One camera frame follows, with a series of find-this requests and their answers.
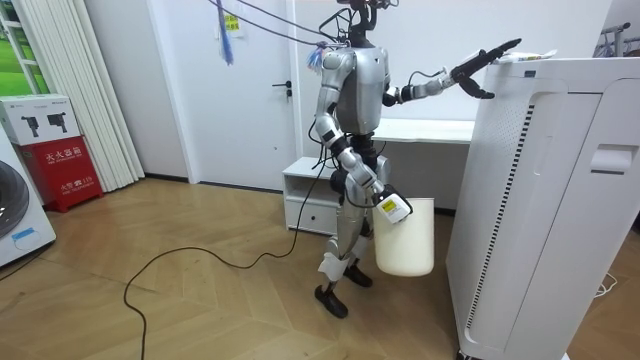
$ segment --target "hanging cord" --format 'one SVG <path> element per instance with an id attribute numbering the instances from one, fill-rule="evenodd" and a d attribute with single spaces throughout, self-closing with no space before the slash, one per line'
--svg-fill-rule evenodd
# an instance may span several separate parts
<path id="1" fill-rule="evenodd" d="M 318 172 L 318 176 L 315 178 L 315 180 L 311 184 L 311 187 L 309 188 L 309 192 L 307 193 L 307 196 L 304 198 L 304 201 L 302 202 L 302 207 L 300 208 L 300 214 L 298 215 L 298 223 L 296 225 L 296 233 L 293 236 L 293 243 L 291 244 L 291 248 L 289 249 L 289 251 L 286 254 L 284 254 L 284 255 L 274 255 L 272 253 L 263 253 L 262 255 L 258 256 L 258 258 L 253 263 L 251 263 L 251 265 L 243 266 L 243 265 L 232 264 L 232 263 L 228 262 L 227 260 L 221 258 L 218 254 L 212 252 L 211 250 L 204 249 L 204 248 L 199 248 L 199 247 L 194 247 L 194 246 L 189 246 L 189 247 L 183 247 L 183 248 L 179 248 L 179 249 L 166 251 L 166 252 L 163 252 L 162 254 L 154 257 L 144 267 L 142 267 L 142 269 L 140 269 L 140 271 L 138 271 L 138 273 L 135 274 L 131 278 L 131 280 L 129 280 L 129 282 L 127 283 L 127 286 L 125 286 L 125 288 L 124 288 L 124 295 L 123 295 L 122 299 L 124 301 L 124 304 L 129 309 L 135 311 L 140 316 L 140 318 L 142 319 L 142 340 L 141 340 L 142 343 L 141 343 L 141 347 L 140 347 L 140 359 L 141 360 L 144 360 L 145 351 L 146 351 L 147 327 L 148 327 L 147 326 L 147 317 L 144 315 L 142 310 L 140 310 L 137 307 L 131 305 L 131 303 L 129 303 L 129 299 L 127 298 L 127 295 L 129 294 L 129 288 L 131 287 L 131 284 L 133 284 L 133 282 L 138 278 L 138 276 L 140 276 L 156 260 L 158 260 L 158 259 L 160 259 L 162 257 L 165 257 L 165 256 L 167 256 L 169 254 L 173 254 L 173 253 L 176 253 L 176 252 L 182 252 L 182 251 L 193 250 L 193 251 L 204 252 L 204 253 L 207 253 L 207 254 L 213 256 L 214 258 L 218 259 L 223 264 L 225 264 L 225 265 L 227 265 L 229 267 L 235 268 L 235 269 L 240 269 L 240 270 L 248 270 L 248 269 L 253 268 L 265 256 L 269 256 L 269 257 L 272 257 L 272 258 L 275 258 L 275 259 L 283 259 L 283 258 L 286 258 L 287 256 L 291 255 L 293 253 L 293 250 L 296 248 L 296 243 L 298 242 L 298 233 L 300 232 L 300 230 L 299 230 L 299 228 L 300 228 L 300 220 L 302 219 L 302 212 L 304 211 L 304 206 L 307 204 L 307 200 L 309 200 L 309 197 L 311 196 L 311 192 L 313 191 L 313 188 L 318 183 L 318 180 L 320 180 L 320 176 L 322 175 L 322 171 L 324 170 L 324 167 L 325 167 L 324 166 L 325 162 L 323 162 L 322 168 L 320 169 L 320 172 Z"/>
<path id="2" fill-rule="evenodd" d="M 253 22 L 253 21 L 247 20 L 246 18 L 244 18 L 244 17 L 242 17 L 242 16 L 239 16 L 239 15 L 237 15 L 237 14 L 234 14 L 234 13 L 232 13 L 231 11 L 229 11 L 229 10 L 225 9 L 223 6 L 218 5 L 218 3 L 216 3 L 214 0 L 207 0 L 207 1 L 208 1 L 211 5 L 213 5 L 213 6 L 217 7 L 218 9 L 220 9 L 220 10 L 222 10 L 222 11 L 226 12 L 227 14 L 229 14 L 229 15 L 231 15 L 231 16 L 234 16 L 234 17 L 236 17 L 236 18 L 238 18 L 238 19 L 240 19 L 240 20 L 242 20 L 242 21 L 246 22 L 247 24 L 253 25 L 253 26 L 257 27 L 258 29 L 262 29 L 262 30 L 264 30 L 264 31 L 266 31 L 266 32 L 268 32 L 268 33 L 273 34 L 273 35 L 277 35 L 277 36 L 283 37 L 283 38 L 285 38 L 285 39 L 289 39 L 289 40 L 291 40 L 291 41 L 298 42 L 298 43 L 300 43 L 300 44 L 310 45 L 310 46 L 316 46 L 316 47 L 320 47 L 320 48 L 334 48 L 334 47 L 344 47 L 344 46 L 346 46 L 345 44 L 327 44 L 327 43 L 326 43 L 326 42 L 324 42 L 324 41 L 311 42 L 311 41 L 306 41 L 306 40 L 296 39 L 296 38 L 294 38 L 293 36 L 289 36 L 289 35 L 287 35 L 287 34 L 279 33 L 279 32 L 277 32 L 277 31 L 274 31 L 274 30 L 271 30 L 271 29 L 269 29 L 269 28 L 266 28 L 266 27 L 264 27 L 264 26 L 262 26 L 262 25 L 256 24 L 256 23 L 255 23 L 255 22 Z"/>
<path id="3" fill-rule="evenodd" d="M 387 148 L 387 142 L 384 142 L 384 145 L 382 145 L 382 149 L 380 149 L 380 152 L 378 152 L 378 156 L 382 155 L 382 153 L 384 152 L 384 149 Z"/>
<path id="4" fill-rule="evenodd" d="M 248 3 L 248 2 L 246 2 L 246 1 L 244 1 L 244 0 L 237 0 L 237 1 L 238 1 L 239 3 L 241 3 L 241 4 L 243 4 L 243 5 L 246 5 L 246 6 L 250 7 L 250 8 L 252 8 L 252 9 L 258 10 L 258 11 L 260 11 L 261 13 L 267 14 L 267 15 L 269 15 L 269 16 L 271 16 L 271 17 L 274 17 L 274 18 L 276 18 L 276 19 L 278 19 L 278 20 L 280 20 L 280 21 L 282 21 L 282 22 L 285 22 L 285 23 L 287 23 L 287 24 L 289 24 L 289 25 L 295 26 L 295 27 L 297 27 L 298 29 L 302 29 L 302 30 L 304 30 L 304 31 L 308 31 L 308 32 L 313 33 L 313 34 L 316 34 L 316 35 L 324 36 L 324 37 L 329 38 L 331 41 L 334 41 L 334 39 L 332 39 L 332 38 L 328 37 L 327 35 L 325 35 L 325 34 L 321 33 L 320 31 L 313 30 L 313 29 L 309 29 L 308 27 L 305 27 L 305 26 L 302 26 L 302 25 L 296 24 L 296 23 L 294 23 L 293 21 L 289 21 L 289 20 L 287 20 L 287 19 L 285 19 L 285 18 L 283 18 L 283 17 L 280 17 L 280 16 L 278 16 L 278 15 L 276 15 L 276 14 L 270 13 L 270 12 L 268 12 L 267 10 L 262 9 L 262 8 L 260 8 L 260 7 L 256 6 L 256 5 L 251 4 L 251 3 Z"/>

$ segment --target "white box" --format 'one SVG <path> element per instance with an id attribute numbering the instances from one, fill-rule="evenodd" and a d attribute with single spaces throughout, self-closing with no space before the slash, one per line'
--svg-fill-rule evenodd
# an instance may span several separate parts
<path id="1" fill-rule="evenodd" d="M 64 95 L 0 97 L 0 122 L 16 145 L 80 136 L 71 102 Z"/>

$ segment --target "white door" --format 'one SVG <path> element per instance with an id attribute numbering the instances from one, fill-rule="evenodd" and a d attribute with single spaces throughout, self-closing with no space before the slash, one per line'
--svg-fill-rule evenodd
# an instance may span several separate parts
<path id="1" fill-rule="evenodd" d="M 253 0 L 286 18 L 284 0 Z M 150 1 L 160 41 L 171 49 L 181 110 L 199 179 L 205 182 L 282 189 L 282 171 L 296 160 L 288 40 L 240 22 L 231 39 L 235 62 L 220 55 L 217 8 L 207 0 Z M 280 33 L 287 25 L 235 0 L 230 11 Z"/>

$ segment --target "white bucket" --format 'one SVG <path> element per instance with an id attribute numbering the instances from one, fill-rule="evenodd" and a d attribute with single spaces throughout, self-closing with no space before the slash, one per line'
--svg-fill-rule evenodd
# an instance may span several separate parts
<path id="1" fill-rule="evenodd" d="M 390 275 L 423 276 L 433 270 L 433 199 L 408 200 L 413 214 L 398 224 L 373 212 L 376 262 Z"/>

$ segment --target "red fire extinguisher box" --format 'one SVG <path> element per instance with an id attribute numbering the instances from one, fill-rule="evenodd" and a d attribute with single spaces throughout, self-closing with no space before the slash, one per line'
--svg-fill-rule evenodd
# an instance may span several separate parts
<path id="1" fill-rule="evenodd" d="M 25 165 L 49 210 L 102 197 L 102 188 L 82 136 L 20 146 Z"/>

